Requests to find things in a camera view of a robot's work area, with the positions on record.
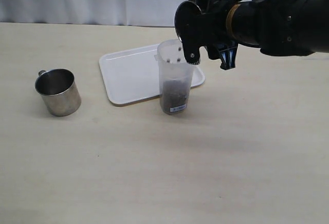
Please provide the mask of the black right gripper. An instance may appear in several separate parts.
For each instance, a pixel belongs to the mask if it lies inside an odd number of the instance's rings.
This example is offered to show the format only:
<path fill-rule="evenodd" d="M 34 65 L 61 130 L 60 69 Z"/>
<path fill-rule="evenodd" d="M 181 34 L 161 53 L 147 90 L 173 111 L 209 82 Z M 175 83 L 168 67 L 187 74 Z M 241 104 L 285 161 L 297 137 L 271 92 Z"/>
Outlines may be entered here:
<path fill-rule="evenodd" d="M 236 0 L 198 0 L 202 10 L 202 44 L 211 60 L 221 60 L 221 69 L 235 68 L 235 58 L 238 43 L 226 28 L 226 18 Z M 182 43 L 184 57 L 187 63 L 200 64 L 200 48 L 197 43 L 187 41 Z"/>

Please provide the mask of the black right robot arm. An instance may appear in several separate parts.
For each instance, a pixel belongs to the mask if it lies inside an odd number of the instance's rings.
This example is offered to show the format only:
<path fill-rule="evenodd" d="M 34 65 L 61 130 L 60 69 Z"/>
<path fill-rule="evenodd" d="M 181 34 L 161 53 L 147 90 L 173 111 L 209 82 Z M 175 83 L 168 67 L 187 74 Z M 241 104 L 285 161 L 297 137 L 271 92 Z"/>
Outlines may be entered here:
<path fill-rule="evenodd" d="M 201 47 L 223 70 L 235 67 L 239 45 L 273 57 L 328 52 L 328 0 L 187 0 L 174 26 L 192 65 Z"/>

